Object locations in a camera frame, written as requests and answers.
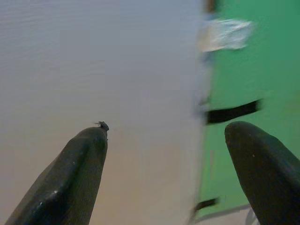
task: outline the black tape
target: black tape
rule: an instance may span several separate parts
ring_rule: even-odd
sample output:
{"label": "black tape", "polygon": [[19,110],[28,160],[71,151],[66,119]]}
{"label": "black tape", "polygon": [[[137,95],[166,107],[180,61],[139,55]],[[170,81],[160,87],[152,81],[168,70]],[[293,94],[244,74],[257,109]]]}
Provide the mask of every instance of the black tape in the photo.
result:
{"label": "black tape", "polygon": [[260,100],[250,102],[235,108],[211,110],[207,113],[207,124],[222,123],[240,116],[257,112]]}
{"label": "black tape", "polygon": [[213,198],[213,199],[209,199],[209,200],[198,203],[194,207],[194,209],[192,211],[192,214],[190,216],[190,219],[188,220],[187,224],[188,225],[192,224],[193,220],[195,219],[195,216],[196,216],[197,212],[200,209],[203,209],[203,208],[206,208],[206,207],[209,207],[209,206],[213,206],[213,205],[217,204],[218,202],[219,202],[219,198]]}

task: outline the beige wall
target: beige wall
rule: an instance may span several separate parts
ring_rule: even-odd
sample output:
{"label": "beige wall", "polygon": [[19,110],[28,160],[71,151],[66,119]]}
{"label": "beige wall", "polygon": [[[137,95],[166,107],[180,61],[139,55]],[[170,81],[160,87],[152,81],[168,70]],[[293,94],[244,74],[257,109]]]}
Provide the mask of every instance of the beige wall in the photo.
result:
{"label": "beige wall", "polygon": [[91,218],[183,224],[195,200],[199,3],[0,3],[0,224],[80,130],[109,149]]}

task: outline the black strip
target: black strip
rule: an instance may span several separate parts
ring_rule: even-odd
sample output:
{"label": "black strip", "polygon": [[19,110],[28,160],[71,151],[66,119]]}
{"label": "black strip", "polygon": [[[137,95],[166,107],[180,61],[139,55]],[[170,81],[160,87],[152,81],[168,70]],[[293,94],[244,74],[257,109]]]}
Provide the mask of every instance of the black strip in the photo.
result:
{"label": "black strip", "polygon": [[195,216],[196,216],[196,214],[197,214],[197,211],[199,211],[200,209],[209,207],[209,206],[213,206],[213,205],[217,204],[218,201],[219,201],[218,198],[213,198],[213,199],[209,199],[209,200],[206,200],[206,201],[203,201],[203,202],[198,203],[198,204],[194,207],[194,209],[193,209],[193,211],[192,211],[192,214],[191,214],[191,217],[190,217],[190,219],[188,220],[188,223],[187,223],[187,224],[188,224],[188,225],[189,225],[189,224],[192,224],[192,222],[193,222],[193,220],[194,220],[194,218],[195,218]]}
{"label": "black strip", "polygon": [[194,210],[195,210],[195,211],[198,211],[198,210],[200,210],[200,209],[203,209],[203,208],[206,208],[206,207],[215,205],[215,204],[217,204],[217,202],[218,202],[218,199],[217,199],[217,198],[213,198],[213,199],[210,199],[210,200],[206,200],[206,201],[200,202],[200,203],[198,203],[198,204],[195,206]]}
{"label": "black strip", "polygon": [[207,124],[222,123],[240,116],[257,112],[260,100],[250,102],[235,108],[211,110],[207,113]]}

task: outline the transparent tape piece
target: transparent tape piece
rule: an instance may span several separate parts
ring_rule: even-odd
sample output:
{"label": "transparent tape piece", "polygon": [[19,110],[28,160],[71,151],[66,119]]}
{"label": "transparent tape piece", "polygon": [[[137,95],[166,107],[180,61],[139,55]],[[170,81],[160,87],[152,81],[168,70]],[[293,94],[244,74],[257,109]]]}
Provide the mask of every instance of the transparent tape piece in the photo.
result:
{"label": "transparent tape piece", "polygon": [[220,49],[241,49],[254,29],[251,21],[211,20],[206,24],[199,40],[199,48],[203,52]]}

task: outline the green board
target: green board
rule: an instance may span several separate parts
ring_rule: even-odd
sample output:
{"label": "green board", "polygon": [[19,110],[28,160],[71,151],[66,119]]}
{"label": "green board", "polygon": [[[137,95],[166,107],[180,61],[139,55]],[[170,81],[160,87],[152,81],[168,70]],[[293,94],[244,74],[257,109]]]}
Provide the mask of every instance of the green board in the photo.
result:
{"label": "green board", "polygon": [[199,200],[220,197],[198,218],[248,204],[229,152],[224,129],[243,120],[279,138],[300,158],[300,1],[226,0],[219,19],[253,21],[255,29],[241,50],[214,53],[210,107],[232,108],[262,100],[261,110],[206,127]]}

